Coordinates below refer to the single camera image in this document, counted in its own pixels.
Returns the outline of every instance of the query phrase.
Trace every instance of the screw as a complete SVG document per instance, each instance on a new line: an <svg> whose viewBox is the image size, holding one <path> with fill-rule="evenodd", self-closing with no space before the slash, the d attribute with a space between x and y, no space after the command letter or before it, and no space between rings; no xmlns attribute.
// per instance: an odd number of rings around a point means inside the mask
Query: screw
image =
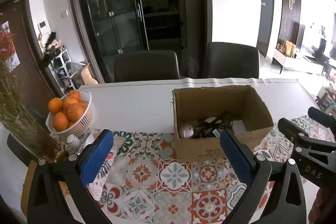
<svg viewBox="0 0 336 224"><path fill-rule="evenodd" d="M45 163L46 163L45 159L40 159L39 160L39 165L45 165Z"/></svg>
<svg viewBox="0 0 336 224"><path fill-rule="evenodd" d="M262 155L262 154L258 154L258 155L257 155L257 159L258 159L258 160L265 160L265 156Z"/></svg>
<svg viewBox="0 0 336 224"><path fill-rule="evenodd" d="M68 157L68 160L69 161L74 161L77 159L77 155L76 154L71 154L69 157Z"/></svg>
<svg viewBox="0 0 336 224"><path fill-rule="evenodd" d="M295 160L294 159L288 159L288 163L291 164L291 165L294 165L295 164Z"/></svg>

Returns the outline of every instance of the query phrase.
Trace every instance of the wooden wall panel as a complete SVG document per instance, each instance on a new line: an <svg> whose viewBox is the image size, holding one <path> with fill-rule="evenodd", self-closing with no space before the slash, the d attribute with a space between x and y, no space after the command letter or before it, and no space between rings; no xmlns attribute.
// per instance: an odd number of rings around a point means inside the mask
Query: wooden wall panel
<svg viewBox="0 0 336 224"><path fill-rule="evenodd" d="M282 0L282 12L278 43L283 43L286 40L296 44L301 14L301 0L295 0L293 9L289 8L289 0Z"/></svg>

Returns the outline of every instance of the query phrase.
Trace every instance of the vase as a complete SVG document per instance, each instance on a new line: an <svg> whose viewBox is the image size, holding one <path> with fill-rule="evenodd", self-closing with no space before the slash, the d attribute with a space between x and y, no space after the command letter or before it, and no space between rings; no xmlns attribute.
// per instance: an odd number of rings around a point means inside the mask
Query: vase
<svg viewBox="0 0 336 224"><path fill-rule="evenodd" d="M38 159L54 162L61 146L40 126L27 110L21 111L6 128L11 135Z"/></svg>

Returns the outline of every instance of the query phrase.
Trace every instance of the white table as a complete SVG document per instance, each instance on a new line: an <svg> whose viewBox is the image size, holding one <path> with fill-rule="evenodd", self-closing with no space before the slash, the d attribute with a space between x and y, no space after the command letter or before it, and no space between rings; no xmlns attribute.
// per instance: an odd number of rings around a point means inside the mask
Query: white table
<svg viewBox="0 0 336 224"><path fill-rule="evenodd" d="M322 65L318 64L313 59L310 60L309 57L303 55L302 58L292 58L284 55L277 49L274 50L272 64L275 60L275 63L278 63L281 66L280 73L285 68L313 74L320 74L323 68Z"/></svg>
<svg viewBox="0 0 336 224"><path fill-rule="evenodd" d="M306 115L317 107L314 99L297 80L291 79L189 79L86 85L93 95L95 120L92 127L129 132L172 133L172 90L178 88L224 85L251 85L265 102L277 122ZM307 211L318 188L305 183ZM255 214L253 221L260 216ZM130 223L116 218L116 223Z"/></svg>

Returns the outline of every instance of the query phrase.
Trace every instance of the gray door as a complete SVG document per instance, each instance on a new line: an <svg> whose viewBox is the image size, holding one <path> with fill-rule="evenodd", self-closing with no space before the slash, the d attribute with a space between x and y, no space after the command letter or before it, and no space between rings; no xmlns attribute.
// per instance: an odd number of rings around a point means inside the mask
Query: gray door
<svg viewBox="0 0 336 224"><path fill-rule="evenodd" d="M257 48L265 56L268 50L269 38L273 22L274 0L261 0L261 15Z"/></svg>

